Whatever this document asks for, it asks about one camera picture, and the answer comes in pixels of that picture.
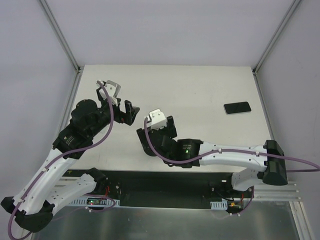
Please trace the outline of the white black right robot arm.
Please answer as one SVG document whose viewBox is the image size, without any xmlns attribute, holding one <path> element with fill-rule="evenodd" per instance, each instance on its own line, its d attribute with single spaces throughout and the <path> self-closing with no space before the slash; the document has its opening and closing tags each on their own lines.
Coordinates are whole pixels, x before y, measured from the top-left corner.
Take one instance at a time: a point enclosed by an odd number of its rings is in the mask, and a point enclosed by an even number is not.
<svg viewBox="0 0 320 240">
<path fill-rule="evenodd" d="M 258 184 L 285 186 L 288 184 L 284 152 L 275 140 L 263 145 L 231 146 L 200 139 L 176 139 L 172 116 L 145 119 L 145 126 L 136 131 L 143 151 L 159 157 L 170 167 L 190 169 L 210 165 L 242 167 L 225 184 L 225 192 L 237 197 Z"/>
</svg>

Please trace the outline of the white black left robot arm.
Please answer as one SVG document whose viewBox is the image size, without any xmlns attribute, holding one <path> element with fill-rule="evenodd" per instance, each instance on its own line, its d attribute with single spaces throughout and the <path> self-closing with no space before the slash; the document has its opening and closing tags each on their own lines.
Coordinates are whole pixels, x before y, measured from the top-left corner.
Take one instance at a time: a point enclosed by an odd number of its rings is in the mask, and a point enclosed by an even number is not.
<svg viewBox="0 0 320 240">
<path fill-rule="evenodd" d="M 125 112 L 120 110 L 121 99 L 115 97 L 109 103 L 97 89 L 101 106 L 91 99 L 76 104 L 69 124 L 52 144 L 47 159 L 32 180 L 16 196 L 5 197 L 0 205 L 10 213 L 11 219 L 21 228 L 37 233 L 45 228 L 66 205 L 85 194 L 102 194 L 106 188 L 106 176 L 93 167 L 76 182 L 59 190 L 54 186 L 63 174 L 76 163 L 90 146 L 94 137 L 113 123 L 132 125 L 139 107 L 125 100 Z"/>
</svg>

